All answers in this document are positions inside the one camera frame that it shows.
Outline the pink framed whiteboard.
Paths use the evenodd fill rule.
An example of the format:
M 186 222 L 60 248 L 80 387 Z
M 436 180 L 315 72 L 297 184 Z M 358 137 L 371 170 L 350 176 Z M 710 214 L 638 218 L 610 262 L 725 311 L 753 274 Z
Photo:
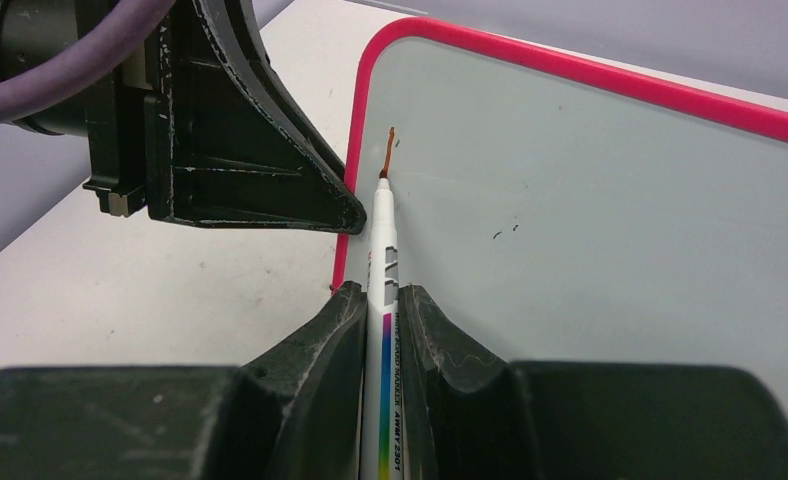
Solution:
M 429 18 L 359 62 L 399 278 L 506 360 L 728 365 L 788 415 L 788 107 Z

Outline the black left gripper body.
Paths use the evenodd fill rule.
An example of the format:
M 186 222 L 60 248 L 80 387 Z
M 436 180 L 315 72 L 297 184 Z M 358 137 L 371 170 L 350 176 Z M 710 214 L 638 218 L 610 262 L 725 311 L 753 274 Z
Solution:
M 166 1 L 0 1 L 0 124 L 87 138 L 102 212 L 146 204 L 143 48 Z

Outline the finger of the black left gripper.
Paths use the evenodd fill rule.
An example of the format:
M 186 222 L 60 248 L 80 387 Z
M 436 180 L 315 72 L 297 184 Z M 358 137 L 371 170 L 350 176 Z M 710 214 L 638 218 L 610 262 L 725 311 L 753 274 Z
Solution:
M 144 100 L 146 205 L 198 228 L 357 234 L 342 160 L 272 68 L 248 1 L 179 1 Z

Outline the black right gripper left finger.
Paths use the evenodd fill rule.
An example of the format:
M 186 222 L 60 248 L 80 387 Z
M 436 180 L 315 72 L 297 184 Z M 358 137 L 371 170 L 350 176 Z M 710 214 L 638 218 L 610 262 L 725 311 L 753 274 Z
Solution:
M 0 370 L 0 479 L 353 479 L 367 302 L 243 366 Z

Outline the white whiteboard marker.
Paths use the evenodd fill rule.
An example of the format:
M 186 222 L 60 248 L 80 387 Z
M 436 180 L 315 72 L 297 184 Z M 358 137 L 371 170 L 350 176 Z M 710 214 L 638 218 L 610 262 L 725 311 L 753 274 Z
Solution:
M 406 477 L 398 254 L 395 200 L 383 169 L 373 195 L 368 242 L 361 479 Z

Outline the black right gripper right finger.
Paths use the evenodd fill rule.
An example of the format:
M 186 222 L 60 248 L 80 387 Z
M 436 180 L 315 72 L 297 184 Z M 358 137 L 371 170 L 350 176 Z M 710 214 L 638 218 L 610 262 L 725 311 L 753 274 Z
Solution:
M 399 320 L 415 479 L 788 479 L 788 419 L 744 370 L 507 362 L 420 286 Z

